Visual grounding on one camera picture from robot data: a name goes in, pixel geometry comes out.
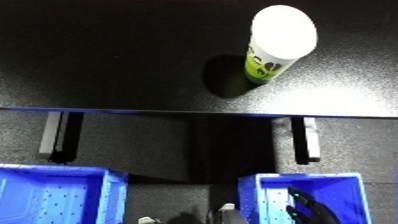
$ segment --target metal bracket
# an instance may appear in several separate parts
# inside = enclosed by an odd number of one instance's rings
[[[319,162],[321,152],[315,118],[294,117],[291,119],[297,163]]]
[[[83,122],[83,113],[49,112],[42,141],[40,158],[67,163],[76,158]]]

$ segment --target table surface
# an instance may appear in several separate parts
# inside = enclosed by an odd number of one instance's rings
[[[244,77],[251,19],[306,12],[319,43]],[[398,2],[3,0],[0,108],[398,117]]]

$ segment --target blue bin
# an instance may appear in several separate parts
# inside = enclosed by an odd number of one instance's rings
[[[0,223],[122,223],[126,188],[105,168],[1,164]]]
[[[371,219],[360,174],[257,174],[239,180],[240,210],[250,224],[294,223],[286,212],[294,205],[287,188],[313,195],[334,211],[341,223],[370,224]]]

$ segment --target black glove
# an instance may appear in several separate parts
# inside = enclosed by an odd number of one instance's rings
[[[341,224],[337,216],[326,205],[317,202],[314,197],[292,187],[288,191],[295,203],[304,205],[312,213],[310,217],[307,217],[288,205],[286,211],[296,224]]]

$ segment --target white paper cup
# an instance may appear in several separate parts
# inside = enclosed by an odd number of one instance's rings
[[[264,84],[282,74],[317,44],[314,23],[302,11],[275,5],[258,12],[252,22],[247,52],[247,77]]]

